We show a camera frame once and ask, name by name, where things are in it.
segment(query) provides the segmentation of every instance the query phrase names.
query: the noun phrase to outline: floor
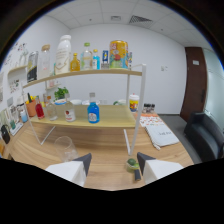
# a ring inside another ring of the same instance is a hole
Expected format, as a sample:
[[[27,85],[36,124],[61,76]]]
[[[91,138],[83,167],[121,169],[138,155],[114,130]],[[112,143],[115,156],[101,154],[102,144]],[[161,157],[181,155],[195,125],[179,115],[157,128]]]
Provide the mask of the floor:
[[[194,164],[201,163],[202,162],[201,159],[199,158],[198,154],[195,152],[193,146],[191,145],[191,143],[188,141],[188,139],[184,134],[184,128],[187,122],[183,120],[179,115],[159,114],[159,116],[180,140],[180,142],[190,155]]]

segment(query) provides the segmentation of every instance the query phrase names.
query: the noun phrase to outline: chair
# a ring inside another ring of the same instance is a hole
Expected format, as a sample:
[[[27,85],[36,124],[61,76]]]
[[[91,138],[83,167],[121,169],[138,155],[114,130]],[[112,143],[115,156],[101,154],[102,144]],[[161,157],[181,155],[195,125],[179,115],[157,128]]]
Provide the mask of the chair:
[[[224,135],[215,121],[205,113],[191,113],[184,133],[202,162],[223,157]]]

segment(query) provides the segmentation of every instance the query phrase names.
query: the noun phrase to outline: shelf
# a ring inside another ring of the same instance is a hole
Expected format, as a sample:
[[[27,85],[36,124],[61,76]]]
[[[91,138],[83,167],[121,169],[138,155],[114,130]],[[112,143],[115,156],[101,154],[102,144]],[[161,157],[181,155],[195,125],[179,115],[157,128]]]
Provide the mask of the shelf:
[[[58,86],[60,86],[61,85],[61,83],[59,83],[59,84],[57,84],[57,85],[54,85],[54,86],[52,86],[52,87],[48,87],[48,88],[46,88],[47,90],[49,90],[49,89],[53,89],[53,88],[56,88],[56,87],[58,87]]]
[[[8,75],[9,75],[10,73],[12,73],[12,72],[15,72],[15,71],[17,71],[17,70],[21,70],[21,69],[26,68],[26,67],[27,67],[27,65],[13,68],[13,69],[9,70]]]
[[[67,72],[60,75],[49,76],[47,78],[29,82],[27,85],[23,86],[23,88],[27,88],[37,83],[45,82],[51,79],[58,79],[75,75],[91,75],[91,74],[125,74],[125,75],[128,74],[128,75],[142,76],[142,72],[131,71],[128,69],[107,69],[107,70],[87,70],[87,71]]]
[[[50,124],[59,127],[68,128],[86,128],[86,129],[102,129],[102,128],[135,128],[135,118],[126,105],[99,105],[100,121],[96,124],[88,122],[87,105],[77,105],[75,108],[76,120],[67,122],[64,115],[64,105],[56,106],[58,119],[50,121],[46,116],[47,111],[44,109],[45,118],[39,120],[37,116],[31,118],[31,122],[38,124]]]

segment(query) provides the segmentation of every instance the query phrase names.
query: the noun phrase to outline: ceiling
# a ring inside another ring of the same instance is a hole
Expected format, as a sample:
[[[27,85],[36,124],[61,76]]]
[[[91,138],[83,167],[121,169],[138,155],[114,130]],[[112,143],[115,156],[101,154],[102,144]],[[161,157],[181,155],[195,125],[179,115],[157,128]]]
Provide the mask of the ceiling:
[[[146,29],[175,40],[184,47],[212,50],[203,35],[185,18],[173,10],[149,0],[75,0],[46,14],[69,29],[93,24],[125,24],[143,26],[145,22],[129,24],[132,16],[152,20]],[[111,16],[120,16],[112,21]]]

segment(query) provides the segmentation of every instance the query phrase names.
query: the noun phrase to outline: blue bottle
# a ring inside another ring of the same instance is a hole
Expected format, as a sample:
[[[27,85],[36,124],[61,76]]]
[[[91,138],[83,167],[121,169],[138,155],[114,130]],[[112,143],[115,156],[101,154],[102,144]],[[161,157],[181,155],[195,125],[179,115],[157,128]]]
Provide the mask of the blue bottle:
[[[94,49],[93,50],[93,69],[100,69],[100,57],[97,54],[98,50]]]
[[[95,93],[90,93],[90,105],[87,107],[89,123],[98,123],[100,121],[100,110],[96,105]]]

